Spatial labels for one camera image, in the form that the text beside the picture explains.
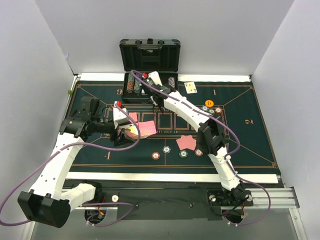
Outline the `red playing card deck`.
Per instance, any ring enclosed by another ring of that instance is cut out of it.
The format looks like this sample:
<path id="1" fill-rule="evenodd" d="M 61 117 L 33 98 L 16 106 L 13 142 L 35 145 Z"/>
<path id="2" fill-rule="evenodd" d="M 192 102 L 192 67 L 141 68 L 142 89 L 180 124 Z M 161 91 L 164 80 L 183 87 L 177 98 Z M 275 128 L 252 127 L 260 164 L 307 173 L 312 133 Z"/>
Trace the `red playing card deck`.
<path id="1" fill-rule="evenodd" d="M 138 128 L 140 130 L 140 138 L 145 139 L 151 135 L 157 133 L 156 125 L 154 120 L 138 122 Z M 123 126 L 124 136 L 130 140 L 136 140 L 138 138 L 138 129 L 134 124 L 127 124 Z"/>

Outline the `red card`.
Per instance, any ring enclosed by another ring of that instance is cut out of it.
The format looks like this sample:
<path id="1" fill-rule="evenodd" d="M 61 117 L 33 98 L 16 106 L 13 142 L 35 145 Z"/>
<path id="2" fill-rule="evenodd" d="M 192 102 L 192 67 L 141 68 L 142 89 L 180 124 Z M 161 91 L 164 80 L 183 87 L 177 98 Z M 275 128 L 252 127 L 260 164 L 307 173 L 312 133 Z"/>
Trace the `red card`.
<path id="1" fill-rule="evenodd" d="M 138 121 L 138 114 L 136 112 L 130 112 L 129 116 L 135 121 Z"/>
<path id="2" fill-rule="evenodd" d="M 179 138 L 176 140 L 176 143 L 180 150 L 194 150 L 194 144 L 192 140 L 186 139 L 186 138 Z"/>

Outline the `red poker chip stack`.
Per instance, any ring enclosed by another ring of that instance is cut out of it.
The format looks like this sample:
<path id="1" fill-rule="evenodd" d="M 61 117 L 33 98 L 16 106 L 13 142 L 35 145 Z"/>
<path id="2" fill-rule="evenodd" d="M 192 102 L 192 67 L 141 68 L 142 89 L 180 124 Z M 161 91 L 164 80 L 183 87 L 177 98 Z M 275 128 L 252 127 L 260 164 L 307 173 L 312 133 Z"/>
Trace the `red poker chip stack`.
<path id="1" fill-rule="evenodd" d="M 161 157 L 161 155 L 160 155 L 159 152 L 153 152 L 153 153 L 151 154 L 151 158 L 152 158 L 153 160 L 159 160 L 160 157 Z"/>

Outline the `blue poker chip stack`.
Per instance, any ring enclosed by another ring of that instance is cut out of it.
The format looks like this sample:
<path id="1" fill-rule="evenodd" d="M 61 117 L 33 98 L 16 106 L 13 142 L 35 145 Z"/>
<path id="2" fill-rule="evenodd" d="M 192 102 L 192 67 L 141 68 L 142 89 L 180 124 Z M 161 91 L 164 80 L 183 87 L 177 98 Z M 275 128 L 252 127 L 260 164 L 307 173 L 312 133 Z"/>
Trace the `blue poker chip stack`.
<path id="1" fill-rule="evenodd" d="M 170 148 L 169 146 L 164 146 L 162 150 L 163 150 L 163 152 L 164 152 L 165 154 L 168 154 L 168 153 L 170 153 L 171 148 Z"/>

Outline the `orange big blind button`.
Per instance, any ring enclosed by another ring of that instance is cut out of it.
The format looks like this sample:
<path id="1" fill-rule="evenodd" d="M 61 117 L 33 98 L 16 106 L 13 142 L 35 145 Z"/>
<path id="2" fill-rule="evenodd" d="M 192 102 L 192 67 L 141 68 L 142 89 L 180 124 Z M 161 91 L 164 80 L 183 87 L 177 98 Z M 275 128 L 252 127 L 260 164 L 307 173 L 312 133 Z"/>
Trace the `orange big blind button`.
<path id="1" fill-rule="evenodd" d="M 208 108 L 212 108 L 214 106 L 214 102 L 212 100 L 208 99 L 208 100 L 205 101 L 205 105 Z"/>

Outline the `green poker chip stack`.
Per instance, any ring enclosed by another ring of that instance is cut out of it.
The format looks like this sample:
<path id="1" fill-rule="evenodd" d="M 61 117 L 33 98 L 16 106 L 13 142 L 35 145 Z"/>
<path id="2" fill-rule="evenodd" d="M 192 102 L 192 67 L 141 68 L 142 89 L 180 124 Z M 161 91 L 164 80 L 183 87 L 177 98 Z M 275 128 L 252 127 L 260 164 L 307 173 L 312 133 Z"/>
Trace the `green poker chip stack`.
<path id="1" fill-rule="evenodd" d="M 178 155 L 180 158 L 186 158 L 188 156 L 188 152 L 186 150 L 181 150 Z"/>

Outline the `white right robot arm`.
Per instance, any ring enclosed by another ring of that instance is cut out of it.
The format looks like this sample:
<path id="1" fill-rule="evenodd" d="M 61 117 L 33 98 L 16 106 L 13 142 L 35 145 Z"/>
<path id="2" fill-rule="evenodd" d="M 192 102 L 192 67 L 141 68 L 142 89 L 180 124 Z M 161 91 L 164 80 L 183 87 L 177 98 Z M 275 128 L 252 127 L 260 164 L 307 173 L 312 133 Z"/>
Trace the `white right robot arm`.
<path id="1" fill-rule="evenodd" d="M 245 200 L 248 194 L 227 153 L 222 122 L 190 103 L 170 85 L 156 84 L 150 77 L 144 82 L 144 91 L 156 107 L 170 110 L 194 128 L 197 133 L 196 147 L 213 163 L 224 190 L 224 201 L 234 205 Z"/>

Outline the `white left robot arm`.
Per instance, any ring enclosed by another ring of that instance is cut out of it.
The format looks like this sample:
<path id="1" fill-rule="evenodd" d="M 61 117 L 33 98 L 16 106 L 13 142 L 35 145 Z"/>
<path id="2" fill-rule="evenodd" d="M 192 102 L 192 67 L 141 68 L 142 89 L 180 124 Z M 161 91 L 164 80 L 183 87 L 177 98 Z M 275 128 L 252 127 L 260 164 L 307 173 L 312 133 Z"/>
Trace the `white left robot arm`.
<path id="1" fill-rule="evenodd" d="M 17 199 L 29 221 L 61 228 L 70 213 L 77 207 L 89 203 L 99 205 L 103 200 L 102 185 L 84 180 L 75 188 L 63 192 L 67 174 L 87 141 L 94 133 L 108 134 L 114 143 L 113 150 L 121 151 L 122 132 L 120 127 L 134 119 L 120 102 L 115 102 L 111 119 L 99 115 L 100 99 L 82 97 L 80 108 L 66 117 L 59 129 L 56 150 L 29 191 L 22 191 Z"/>

